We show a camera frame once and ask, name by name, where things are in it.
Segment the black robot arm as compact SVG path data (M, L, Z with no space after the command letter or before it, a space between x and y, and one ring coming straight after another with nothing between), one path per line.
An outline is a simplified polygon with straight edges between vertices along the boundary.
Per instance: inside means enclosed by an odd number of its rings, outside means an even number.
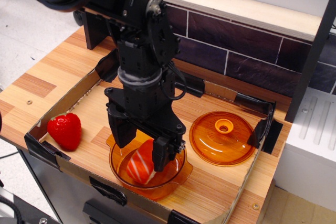
M48 8L82 9L102 17L117 47L114 77L122 89L107 88L109 124L119 147L137 130L153 137L154 169L161 172L180 153L185 126L172 111L175 79L182 73L173 62L180 39L172 32L164 0L37 0Z

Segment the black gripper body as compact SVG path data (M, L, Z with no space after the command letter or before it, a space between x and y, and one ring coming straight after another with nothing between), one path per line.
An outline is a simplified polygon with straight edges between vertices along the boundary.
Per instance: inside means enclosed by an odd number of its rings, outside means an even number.
M137 130L152 138L168 138L175 152L185 148L182 135L185 126L172 111L175 97L175 73L170 68L159 69L147 77L133 76L121 68L118 78L122 89L107 88L108 111L125 113Z

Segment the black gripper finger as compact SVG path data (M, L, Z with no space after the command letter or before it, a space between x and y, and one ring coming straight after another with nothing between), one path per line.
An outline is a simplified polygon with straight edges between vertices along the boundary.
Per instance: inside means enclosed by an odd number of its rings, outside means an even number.
M175 159L175 148L168 138L160 136L154 140L152 159L156 172L162 172L165 166Z
M128 119L125 113L108 111L109 125L119 148L126 147L136 137L137 127Z

